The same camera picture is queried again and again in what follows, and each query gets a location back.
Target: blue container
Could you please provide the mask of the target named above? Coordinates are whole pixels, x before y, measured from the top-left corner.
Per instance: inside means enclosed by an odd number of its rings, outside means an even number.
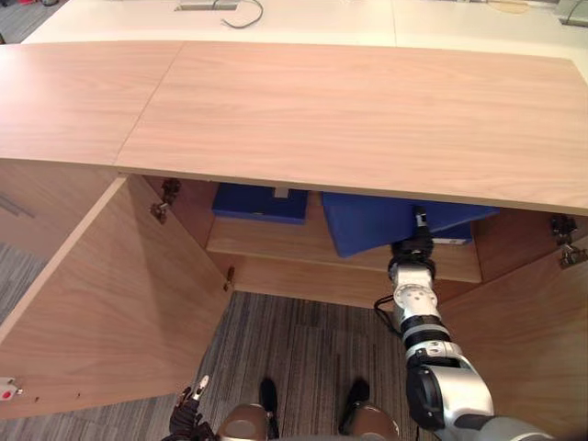
[[[272,187],[220,184],[212,211],[229,218],[303,224],[308,194],[290,190],[287,198],[274,198]]]
[[[414,206],[424,207],[431,232],[441,238],[444,231],[451,229],[447,234],[471,239],[469,222],[498,212],[495,207],[482,205],[339,193],[323,193],[322,204],[334,246],[341,257],[411,237],[415,228]]]

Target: cable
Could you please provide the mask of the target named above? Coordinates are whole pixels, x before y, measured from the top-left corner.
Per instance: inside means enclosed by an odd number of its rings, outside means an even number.
[[[214,2],[212,2],[212,10],[216,10],[217,8],[217,3],[219,3],[220,0],[214,0]],[[259,6],[259,15],[253,19],[252,21],[250,21],[249,23],[245,24],[245,25],[233,25],[233,23],[228,22],[227,20],[225,20],[224,18],[220,21],[223,25],[228,26],[229,28],[233,28],[233,29],[245,29],[245,28],[249,28],[250,26],[254,25],[255,23],[257,23],[259,20],[261,20],[261,17],[264,16],[264,6],[261,4],[261,2],[259,2],[259,0],[243,0],[245,2],[250,2],[250,3],[255,3],[256,5]]]
[[[566,22],[564,23],[564,25],[569,25],[570,24],[570,18],[573,15],[574,12],[576,12],[576,8],[580,5],[580,3],[585,2],[586,0],[578,0],[576,2],[576,4],[573,6],[573,8],[571,9],[570,13],[568,14],[568,18],[566,18]]]
[[[379,317],[379,319],[384,322],[384,324],[386,325],[386,327],[388,328],[388,330],[391,333],[396,335],[398,338],[402,338],[401,333],[399,333],[396,330],[396,328],[394,327],[394,322],[392,321],[392,318],[390,317],[390,315],[387,312],[385,312],[383,309],[381,309],[381,307],[380,307],[380,305],[383,305],[385,303],[390,303],[391,301],[394,301],[393,294],[390,294],[389,296],[382,297],[381,299],[376,300],[376,302],[374,303],[374,312]]]

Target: white table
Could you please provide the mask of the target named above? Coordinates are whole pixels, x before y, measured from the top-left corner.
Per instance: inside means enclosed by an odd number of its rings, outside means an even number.
[[[236,30],[221,18],[247,22],[256,5],[175,11],[173,0],[70,0],[25,42],[220,40],[505,52],[571,59],[588,82],[588,28],[562,26],[547,9],[515,15],[427,0],[261,1],[261,21]]]

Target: cabinet door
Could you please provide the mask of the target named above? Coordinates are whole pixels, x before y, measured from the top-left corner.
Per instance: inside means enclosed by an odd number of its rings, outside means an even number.
[[[576,245],[585,248],[588,238]],[[562,270],[560,256],[475,288],[441,312],[498,414],[571,435],[587,429],[588,263]]]
[[[0,160],[0,242],[49,260],[116,176],[78,164]]]
[[[0,327],[0,418],[163,395],[192,379],[231,289],[156,194],[119,177]]]

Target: cabinet hinge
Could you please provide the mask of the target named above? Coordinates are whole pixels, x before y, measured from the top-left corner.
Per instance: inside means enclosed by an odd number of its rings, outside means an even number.
[[[224,283],[224,286],[222,287],[225,291],[229,290],[229,287],[232,287],[232,282],[235,278],[235,267],[234,266],[230,266],[229,269],[227,270],[227,281]]]
[[[561,249],[561,268],[569,268],[581,262],[588,261],[588,253],[577,246],[572,245],[571,234],[578,230],[576,220],[565,214],[556,214],[551,218],[551,233],[555,236],[558,247]]]
[[[179,179],[165,179],[162,184],[162,201],[151,205],[149,211],[159,221],[164,224],[167,221],[167,209],[169,209],[177,198],[182,184]]]

